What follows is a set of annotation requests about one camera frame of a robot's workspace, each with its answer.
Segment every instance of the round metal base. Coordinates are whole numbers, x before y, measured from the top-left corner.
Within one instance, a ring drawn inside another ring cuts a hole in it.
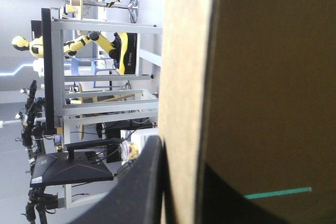
[[[128,12],[130,15],[130,22],[136,23],[139,15],[139,0],[130,0],[128,4]]]

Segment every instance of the yellow object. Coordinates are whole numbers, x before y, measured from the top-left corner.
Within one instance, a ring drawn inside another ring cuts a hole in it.
[[[88,43],[92,42],[88,36],[80,36],[75,40],[71,40],[65,43],[64,45],[64,53],[70,56],[76,55],[77,51],[82,49]]]
[[[130,152],[130,159],[135,159],[139,157],[139,147],[136,144],[130,143],[131,152]]]
[[[121,43],[121,51],[120,51],[120,63],[119,63],[119,72],[121,74],[125,74],[125,65],[123,64],[124,62],[124,56],[127,51],[128,47],[128,35],[127,33],[118,33],[119,37],[122,41]]]
[[[102,34],[100,34],[99,38],[97,40],[94,40],[94,42],[107,53],[115,49],[112,43]]]
[[[56,129],[56,134],[58,134],[58,135],[63,134],[63,127],[58,127],[58,128]]]
[[[66,12],[67,13],[75,13],[76,12],[76,8],[72,5],[66,5]]]
[[[12,40],[12,45],[20,51],[29,50],[30,53],[37,57],[43,58],[43,40],[42,37],[34,39],[32,42],[29,42],[24,37],[16,36]]]
[[[25,47],[29,47],[29,41],[26,40],[24,37],[22,36],[16,36],[13,40],[12,40],[12,45],[13,46],[17,46],[19,48],[25,48]]]

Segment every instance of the metal rod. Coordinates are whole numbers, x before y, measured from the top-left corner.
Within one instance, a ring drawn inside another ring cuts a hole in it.
[[[98,3],[98,2],[91,2],[91,1],[83,1],[83,5],[88,6],[98,6],[98,7],[108,7],[108,8],[121,8],[121,9],[128,9],[130,8],[128,5],[119,5],[119,4],[113,4],[112,6],[109,6],[110,3]]]
[[[80,97],[105,97],[108,95],[122,95],[122,94],[141,94],[145,90],[131,89],[131,90],[114,90],[114,91],[85,91],[77,93],[66,93],[66,98],[80,98]]]
[[[65,76],[65,82],[77,82],[77,81],[136,81],[136,80],[150,80],[151,76],[142,75],[136,76],[133,74],[123,74],[120,76],[105,75],[105,76]]]

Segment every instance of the floor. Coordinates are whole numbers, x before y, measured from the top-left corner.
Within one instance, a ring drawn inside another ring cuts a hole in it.
[[[138,23],[163,25],[163,0],[140,0],[140,13]],[[128,14],[124,10],[106,10],[106,18],[112,22],[128,22]],[[143,35],[141,48],[156,54],[161,54],[161,35]],[[144,62],[144,73],[154,74],[153,81],[135,81],[133,88],[147,88],[152,92],[159,90],[160,69],[149,62]],[[13,120],[17,111],[22,110],[22,103],[0,104],[1,120]],[[27,223],[26,218],[21,215],[25,212],[25,206],[29,191],[29,170],[27,154],[21,142],[15,142],[14,138],[20,136],[21,125],[6,126],[0,129],[0,163],[2,179],[0,181],[0,219],[1,223],[21,224]],[[53,152],[52,143],[47,143],[48,152]],[[115,183],[100,182],[94,185],[76,187],[73,194],[91,193],[96,194],[111,189]],[[47,193],[60,193],[60,187],[51,187]],[[72,209],[58,209],[55,215],[48,215],[49,224],[66,224],[85,212],[90,205]]]

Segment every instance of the white wall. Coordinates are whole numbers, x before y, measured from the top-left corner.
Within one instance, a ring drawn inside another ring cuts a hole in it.
[[[41,20],[41,8],[58,7],[62,0],[0,0],[0,72],[13,71],[23,63],[31,63],[35,57],[28,51],[18,51],[12,46],[12,39],[21,35],[31,40],[31,20]],[[0,91],[19,90],[39,80],[32,68],[24,68],[15,77],[0,77]]]
[[[122,0],[123,4],[128,4],[129,0]],[[139,18],[138,24],[155,24],[157,26],[163,26],[164,17],[164,2],[165,0],[140,0]],[[106,8],[106,18],[110,22],[121,22],[128,23],[129,16],[126,10],[121,9],[107,9]],[[141,35],[141,48],[153,52],[155,54],[161,55],[162,47],[162,35]],[[152,81],[133,81],[133,88],[146,88],[151,92],[159,90],[160,85],[160,68],[152,65],[151,63],[144,61],[143,65],[144,74],[154,74],[155,79]]]

